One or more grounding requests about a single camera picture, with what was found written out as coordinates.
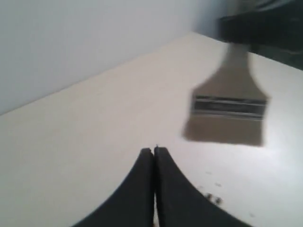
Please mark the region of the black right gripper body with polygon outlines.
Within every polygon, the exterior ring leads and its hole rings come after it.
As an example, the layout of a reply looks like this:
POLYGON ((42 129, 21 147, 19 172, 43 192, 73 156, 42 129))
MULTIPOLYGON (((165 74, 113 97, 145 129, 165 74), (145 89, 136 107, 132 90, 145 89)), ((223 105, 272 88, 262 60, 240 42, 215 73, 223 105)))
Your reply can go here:
POLYGON ((218 32, 229 43, 247 44, 253 53, 303 68, 303 2, 261 0, 251 9, 218 19, 218 32))

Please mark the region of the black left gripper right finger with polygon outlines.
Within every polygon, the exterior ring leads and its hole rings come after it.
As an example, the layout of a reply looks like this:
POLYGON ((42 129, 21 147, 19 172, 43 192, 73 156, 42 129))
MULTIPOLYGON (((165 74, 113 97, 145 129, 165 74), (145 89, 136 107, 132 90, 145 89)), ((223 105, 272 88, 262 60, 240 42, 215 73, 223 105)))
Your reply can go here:
POLYGON ((154 148, 155 193, 161 227, 248 227, 211 203, 184 176, 165 147, 154 148))

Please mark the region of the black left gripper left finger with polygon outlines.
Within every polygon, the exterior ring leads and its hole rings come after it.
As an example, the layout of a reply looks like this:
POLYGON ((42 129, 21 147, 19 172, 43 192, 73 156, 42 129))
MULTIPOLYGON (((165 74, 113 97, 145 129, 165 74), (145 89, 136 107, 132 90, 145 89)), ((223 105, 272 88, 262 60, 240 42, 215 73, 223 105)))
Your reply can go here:
POLYGON ((76 227, 152 227, 154 217, 154 159, 143 148, 127 177, 95 211, 76 227))

